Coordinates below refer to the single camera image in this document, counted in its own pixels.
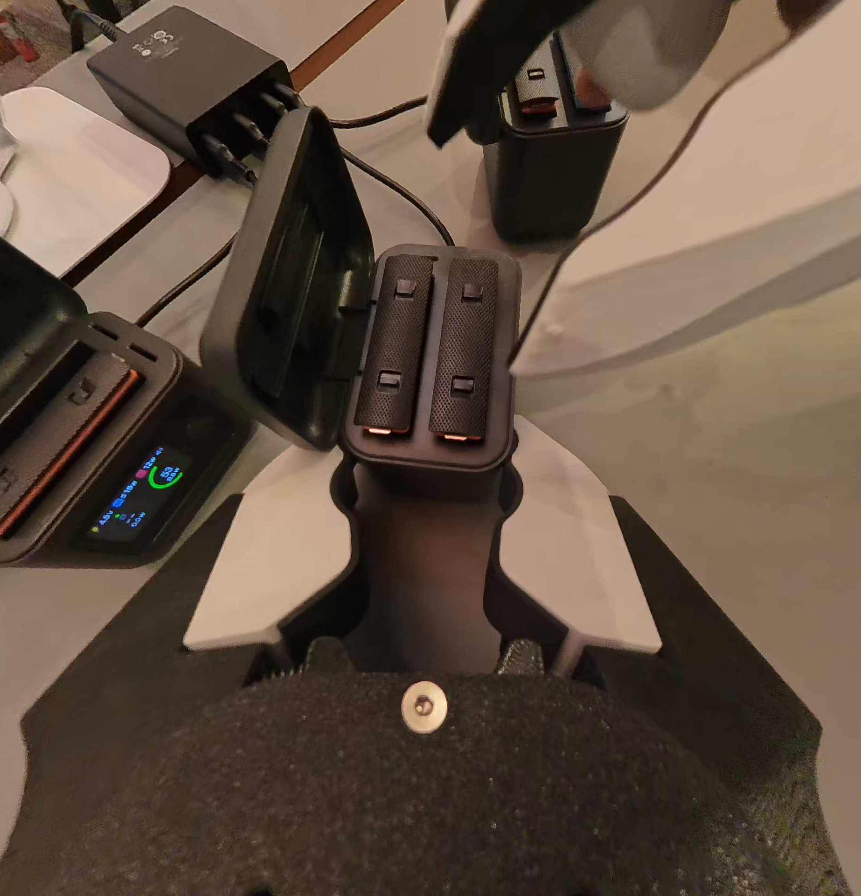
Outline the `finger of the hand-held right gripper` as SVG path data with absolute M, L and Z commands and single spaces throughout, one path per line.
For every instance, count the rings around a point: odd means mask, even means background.
M 584 1 L 462 1 L 447 27 L 428 90 L 425 132 L 438 148 L 473 122 Z

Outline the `black battery blue rim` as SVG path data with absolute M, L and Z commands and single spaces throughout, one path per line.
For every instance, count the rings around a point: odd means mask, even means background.
M 604 74 L 605 63 L 610 61 L 606 45 L 578 45 L 561 36 L 561 50 L 567 66 L 573 101 L 580 114 L 596 115 L 609 111 L 613 106 L 628 108 L 615 96 L 607 93 L 596 80 Z

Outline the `black battery orange rim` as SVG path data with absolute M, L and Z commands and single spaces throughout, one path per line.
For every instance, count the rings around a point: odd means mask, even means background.
M 560 88 L 549 55 L 529 59 L 515 75 L 514 91 L 519 113 L 525 118 L 553 118 L 558 112 Z
M 484 439 L 492 384 L 498 264 L 450 264 L 428 428 L 454 442 Z
M 137 388 L 141 375 L 123 358 L 93 353 L 31 414 L 0 451 L 0 539 Z
M 433 289 L 434 258 L 389 256 L 380 282 L 354 424 L 399 436 L 412 426 Z

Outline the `black charging hub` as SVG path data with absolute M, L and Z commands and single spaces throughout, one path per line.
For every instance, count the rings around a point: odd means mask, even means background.
M 212 177 L 244 182 L 285 111 L 280 58 L 183 6 L 169 6 L 87 61 L 125 118 Z

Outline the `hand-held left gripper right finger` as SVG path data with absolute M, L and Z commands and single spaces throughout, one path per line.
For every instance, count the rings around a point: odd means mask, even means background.
M 505 644 L 544 657 L 588 646 L 643 655 L 661 638 L 611 497 L 578 457 L 523 417 L 503 467 L 483 608 Z

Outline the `person's right hand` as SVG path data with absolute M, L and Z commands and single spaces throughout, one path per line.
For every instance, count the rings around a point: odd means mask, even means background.
M 790 34 L 795 34 L 829 12 L 839 1 L 776 1 L 780 20 Z

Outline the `black battery charging case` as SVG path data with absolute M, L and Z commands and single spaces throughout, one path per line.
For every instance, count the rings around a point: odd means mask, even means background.
M 78 294 L 0 237 L 0 451 L 93 353 L 137 388 L 0 539 L 0 566 L 134 568 L 166 555 L 253 423 L 177 347 Z
M 361 371 L 387 258 L 434 258 L 421 378 L 407 434 L 354 424 Z M 447 441 L 428 428 L 450 264 L 498 264 L 486 434 Z M 345 154 L 314 106 L 280 120 L 220 289 L 201 334 L 209 381 L 264 427 L 320 453 L 340 448 L 394 476 L 459 480 L 502 467 L 513 451 L 514 377 L 522 273 L 510 255 L 453 245 L 393 246 L 376 255 Z
M 482 137 L 474 139 L 483 147 L 494 229 L 512 244 L 568 240 L 588 224 L 629 118 L 617 106 L 603 114 L 578 113 L 559 29 L 529 59 L 544 54 L 552 57 L 558 77 L 556 116 L 523 117 L 513 79 L 481 118 Z

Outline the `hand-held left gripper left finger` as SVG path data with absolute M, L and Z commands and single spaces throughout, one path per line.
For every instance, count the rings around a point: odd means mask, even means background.
M 245 487 L 183 644 L 206 651 L 346 638 L 369 609 L 354 458 L 288 448 Z

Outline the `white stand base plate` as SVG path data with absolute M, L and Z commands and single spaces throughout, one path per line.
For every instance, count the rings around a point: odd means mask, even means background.
M 61 277 L 167 185 L 166 153 L 60 93 L 0 98 L 0 236 Z

